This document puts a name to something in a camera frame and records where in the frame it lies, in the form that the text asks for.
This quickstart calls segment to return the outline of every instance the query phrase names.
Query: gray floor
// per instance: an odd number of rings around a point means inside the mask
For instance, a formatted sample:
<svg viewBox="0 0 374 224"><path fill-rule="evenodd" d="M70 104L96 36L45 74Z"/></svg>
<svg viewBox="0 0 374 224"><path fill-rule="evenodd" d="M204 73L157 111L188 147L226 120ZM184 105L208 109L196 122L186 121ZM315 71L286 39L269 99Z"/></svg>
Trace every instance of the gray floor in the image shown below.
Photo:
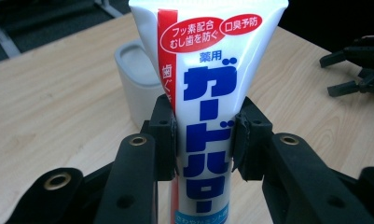
<svg viewBox="0 0 374 224"><path fill-rule="evenodd" d="M38 48L113 19L97 7L93 0L25 2L17 6L0 7L0 26L8 33L20 52ZM128 0L112 0L110 4L122 14L130 12ZM0 45L0 62L7 58Z"/></svg>

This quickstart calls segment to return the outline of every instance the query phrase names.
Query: brass ring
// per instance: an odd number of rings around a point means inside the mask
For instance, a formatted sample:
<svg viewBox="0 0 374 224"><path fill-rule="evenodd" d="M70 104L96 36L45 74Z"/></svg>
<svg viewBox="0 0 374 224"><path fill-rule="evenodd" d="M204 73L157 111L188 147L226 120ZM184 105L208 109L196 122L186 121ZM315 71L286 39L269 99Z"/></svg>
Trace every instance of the brass ring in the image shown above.
<svg viewBox="0 0 374 224"><path fill-rule="evenodd" d="M291 146L296 146L297 144L299 144L299 140L297 140L297 138L293 137L293 136L290 136L290 135L282 135L280 137L280 140L287 144L287 145L291 145Z"/></svg>
<svg viewBox="0 0 374 224"><path fill-rule="evenodd" d="M133 137L129 141L129 144L131 144L134 147L139 147L145 143L146 143L146 138L144 136L136 136L136 137Z"/></svg>
<svg viewBox="0 0 374 224"><path fill-rule="evenodd" d="M60 181L59 183L54 182L53 180L55 180L57 178L61 179L62 181ZM62 173L51 176L45 182L44 189L47 189L47 190L61 189L62 187L66 186L68 183L70 183L70 181L71 181L71 176L66 172L62 172Z"/></svg>

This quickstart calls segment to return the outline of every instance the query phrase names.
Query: red logo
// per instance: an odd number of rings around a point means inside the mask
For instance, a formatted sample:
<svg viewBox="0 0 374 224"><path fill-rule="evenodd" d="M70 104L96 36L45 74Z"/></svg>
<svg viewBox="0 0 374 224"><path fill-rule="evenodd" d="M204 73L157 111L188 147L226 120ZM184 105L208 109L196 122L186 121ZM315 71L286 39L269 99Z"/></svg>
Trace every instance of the red logo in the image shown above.
<svg viewBox="0 0 374 224"><path fill-rule="evenodd" d="M256 14L243 14L229 18L221 23L221 32L225 35L244 35L254 31L262 24L262 18Z"/></svg>
<svg viewBox="0 0 374 224"><path fill-rule="evenodd" d="M180 21L170 26L161 36L160 45L172 53L193 52L218 43L225 34L220 31L223 20L200 17Z"/></svg>

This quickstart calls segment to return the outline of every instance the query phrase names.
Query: screw hole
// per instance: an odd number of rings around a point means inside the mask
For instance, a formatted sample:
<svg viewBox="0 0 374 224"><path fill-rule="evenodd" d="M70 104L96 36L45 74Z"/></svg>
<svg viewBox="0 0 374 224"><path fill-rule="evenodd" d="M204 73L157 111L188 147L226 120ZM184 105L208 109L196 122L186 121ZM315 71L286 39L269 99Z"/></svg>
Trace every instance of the screw hole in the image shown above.
<svg viewBox="0 0 374 224"><path fill-rule="evenodd" d="M71 181L71 176L66 172L52 175L44 183L44 189L46 190L61 189L62 187L66 186L70 181Z"/></svg>
<svg viewBox="0 0 374 224"><path fill-rule="evenodd" d="M333 195L329 196L326 202L329 205L338 207L338 208L344 208L346 206L346 204L344 203L342 199L340 199L339 197L333 196Z"/></svg>
<svg viewBox="0 0 374 224"><path fill-rule="evenodd" d="M261 124L262 121L260 121L259 119L256 119L256 120L253 120L253 123L254 123L254 124Z"/></svg>
<svg viewBox="0 0 374 224"><path fill-rule="evenodd" d="M287 145L295 146L295 145L299 144L299 140L297 140L297 138L292 137L292 136L287 136L287 135L281 136L280 140L283 143L286 143Z"/></svg>
<svg viewBox="0 0 374 224"><path fill-rule="evenodd" d="M146 138L143 137L143 136L133 137L133 139L131 139L131 141L129 141L129 144L131 144L132 146L135 146L135 147L138 147L138 146L143 145L145 143L146 143Z"/></svg>
<svg viewBox="0 0 374 224"><path fill-rule="evenodd" d="M117 201L117 207L121 209L126 209L134 204L134 197L132 195L121 196Z"/></svg>

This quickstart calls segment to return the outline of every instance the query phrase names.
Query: printed label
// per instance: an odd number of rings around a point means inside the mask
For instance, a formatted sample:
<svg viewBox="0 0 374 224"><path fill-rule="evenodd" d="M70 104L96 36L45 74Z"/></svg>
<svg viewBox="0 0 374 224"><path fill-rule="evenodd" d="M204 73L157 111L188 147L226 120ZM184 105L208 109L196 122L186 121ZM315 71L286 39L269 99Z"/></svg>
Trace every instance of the printed label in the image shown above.
<svg viewBox="0 0 374 224"><path fill-rule="evenodd" d="M221 22L221 19L214 17L178 22L164 32L160 44L165 50L173 53L209 48L225 36L219 31Z"/></svg>
<svg viewBox="0 0 374 224"><path fill-rule="evenodd" d="M221 211L210 216L193 217L175 213L175 224L223 224L228 219L229 205L225 206Z"/></svg>
<svg viewBox="0 0 374 224"><path fill-rule="evenodd" d="M240 55L216 44L227 35L253 32L262 18L242 14L178 21L177 13L158 13L159 74L179 121L180 176L172 184L171 222L221 224L229 212L230 146L237 113L229 99L237 89Z"/></svg>
<svg viewBox="0 0 374 224"><path fill-rule="evenodd" d="M226 35L244 35L262 23L256 14L243 14L225 21L216 17L199 17L172 24L159 36L159 45L171 53L207 49Z"/></svg>
<svg viewBox="0 0 374 224"><path fill-rule="evenodd" d="M244 14L229 18L221 23L221 32L226 35L244 35L254 31L262 23L256 14Z"/></svg>

